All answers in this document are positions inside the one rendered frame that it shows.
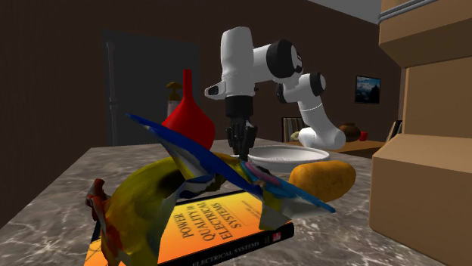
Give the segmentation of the tan wooden cabinet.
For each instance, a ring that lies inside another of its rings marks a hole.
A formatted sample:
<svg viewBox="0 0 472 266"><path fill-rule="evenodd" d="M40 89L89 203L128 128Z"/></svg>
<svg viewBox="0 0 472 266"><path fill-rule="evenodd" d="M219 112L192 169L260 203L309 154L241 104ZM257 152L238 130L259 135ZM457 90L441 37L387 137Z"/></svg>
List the tan wooden cabinet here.
<svg viewBox="0 0 472 266"><path fill-rule="evenodd" d="M472 266L472 0L382 0L379 46L405 70L402 130L372 158L372 230Z"/></svg>

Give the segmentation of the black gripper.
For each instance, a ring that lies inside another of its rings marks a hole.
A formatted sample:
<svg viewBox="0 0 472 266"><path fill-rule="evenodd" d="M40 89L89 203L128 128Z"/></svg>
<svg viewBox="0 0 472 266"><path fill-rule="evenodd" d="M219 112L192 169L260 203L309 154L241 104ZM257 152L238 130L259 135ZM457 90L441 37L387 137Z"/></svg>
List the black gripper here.
<svg viewBox="0 0 472 266"><path fill-rule="evenodd" d="M228 144L234 153L240 152L240 158L247 161L258 129L250 122L250 117L253 115L253 98L246 95L227 97L225 114L230 119L229 127L226 129Z"/></svg>

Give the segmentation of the white bowl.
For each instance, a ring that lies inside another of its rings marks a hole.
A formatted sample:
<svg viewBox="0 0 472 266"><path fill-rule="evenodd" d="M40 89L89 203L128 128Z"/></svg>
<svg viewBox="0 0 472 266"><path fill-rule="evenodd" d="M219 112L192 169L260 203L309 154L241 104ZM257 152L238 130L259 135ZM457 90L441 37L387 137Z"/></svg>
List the white bowl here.
<svg viewBox="0 0 472 266"><path fill-rule="evenodd" d="M327 161L330 154L310 147L265 145L250 149L248 159L270 172L289 173L302 164Z"/></svg>

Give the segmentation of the dark framed wall picture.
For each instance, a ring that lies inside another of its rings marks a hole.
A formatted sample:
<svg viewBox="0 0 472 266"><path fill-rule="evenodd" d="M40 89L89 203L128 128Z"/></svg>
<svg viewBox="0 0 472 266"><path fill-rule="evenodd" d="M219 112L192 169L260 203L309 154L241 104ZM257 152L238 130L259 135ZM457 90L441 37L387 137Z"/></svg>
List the dark framed wall picture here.
<svg viewBox="0 0 472 266"><path fill-rule="evenodd" d="M379 104L380 103L381 79L357 76L355 102L357 104Z"/></svg>

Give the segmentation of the soap dispenser with brown pump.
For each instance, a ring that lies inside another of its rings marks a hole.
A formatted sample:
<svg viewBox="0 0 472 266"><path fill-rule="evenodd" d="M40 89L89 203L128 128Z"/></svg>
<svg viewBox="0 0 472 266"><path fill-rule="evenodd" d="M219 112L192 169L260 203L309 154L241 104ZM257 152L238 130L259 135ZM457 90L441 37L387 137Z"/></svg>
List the soap dispenser with brown pump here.
<svg viewBox="0 0 472 266"><path fill-rule="evenodd" d="M168 105L167 105L167 116L170 116L181 102L181 97L177 91L179 89L183 89L183 85L177 82L170 82L166 85L166 87L172 90L170 95L168 96Z"/></svg>

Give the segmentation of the red long-necked vase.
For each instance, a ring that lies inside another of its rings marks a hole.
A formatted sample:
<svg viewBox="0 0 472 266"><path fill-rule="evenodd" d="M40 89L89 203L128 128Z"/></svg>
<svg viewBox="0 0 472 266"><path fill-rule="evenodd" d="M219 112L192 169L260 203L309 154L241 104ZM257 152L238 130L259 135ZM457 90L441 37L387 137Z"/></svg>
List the red long-necked vase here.
<svg viewBox="0 0 472 266"><path fill-rule="evenodd" d="M193 98L191 70L183 70L183 98L162 125L211 149L215 138L213 121L202 111Z"/></svg>

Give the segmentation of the yellow and blue parrot toy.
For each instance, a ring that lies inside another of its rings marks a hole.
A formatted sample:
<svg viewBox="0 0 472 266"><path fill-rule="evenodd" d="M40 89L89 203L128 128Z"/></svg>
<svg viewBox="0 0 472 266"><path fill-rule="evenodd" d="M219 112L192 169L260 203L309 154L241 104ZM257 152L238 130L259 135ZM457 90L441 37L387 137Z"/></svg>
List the yellow and blue parrot toy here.
<svg viewBox="0 0 472 266"><path fill-rule="evenodd" d="M157 266L161 238L176 202L216 191L225 181L261 201L261 230L276 230L298 215L335 211L252 162L213 153L140 116L130 119L153 134L169 157L137 170L112 195L104 192L103 180L94 180L85 203L101 226L101 251L109 266Z"/></svg>

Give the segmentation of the dark door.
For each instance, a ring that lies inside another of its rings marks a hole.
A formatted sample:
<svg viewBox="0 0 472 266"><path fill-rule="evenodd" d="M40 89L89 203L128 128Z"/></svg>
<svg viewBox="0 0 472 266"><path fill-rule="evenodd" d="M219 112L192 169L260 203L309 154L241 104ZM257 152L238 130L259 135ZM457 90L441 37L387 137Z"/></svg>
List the dark door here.
<svg viewBox="0 0 472 266"><path fill-rule="evenodd" d="M107 144L155 144L157 139L129 113L161 123L167 117L170 82L183 83L192 72L192 90L200 103L200 49L196 44L150 36L101 31Z"/></svg>

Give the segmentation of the orange-brown potato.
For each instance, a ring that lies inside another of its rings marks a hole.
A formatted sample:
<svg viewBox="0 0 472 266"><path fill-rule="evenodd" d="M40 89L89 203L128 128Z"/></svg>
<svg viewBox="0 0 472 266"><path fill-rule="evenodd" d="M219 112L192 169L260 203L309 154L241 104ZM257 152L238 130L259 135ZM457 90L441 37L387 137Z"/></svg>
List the orange-brown potato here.
<svg viewBox="0 0 472 266"><path fill-rule="evenodd" d="M356 181L355 169L339 160L311 162L297 166L289 182L327 203L341 198Z"/></svg>

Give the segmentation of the orange and black book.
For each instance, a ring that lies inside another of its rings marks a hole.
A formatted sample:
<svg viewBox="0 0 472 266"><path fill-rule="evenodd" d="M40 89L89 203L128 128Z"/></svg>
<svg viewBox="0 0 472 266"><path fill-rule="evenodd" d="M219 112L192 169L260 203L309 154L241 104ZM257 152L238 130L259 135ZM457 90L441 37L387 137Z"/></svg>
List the orange and black book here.
<svg viewBox="0 0 472 266"><path fill-rule="evenodd" d="M161 239L156 264L133 266L213 266L294 235L287 222L259 229L262 203L238 190L176 204Z"/></svg>

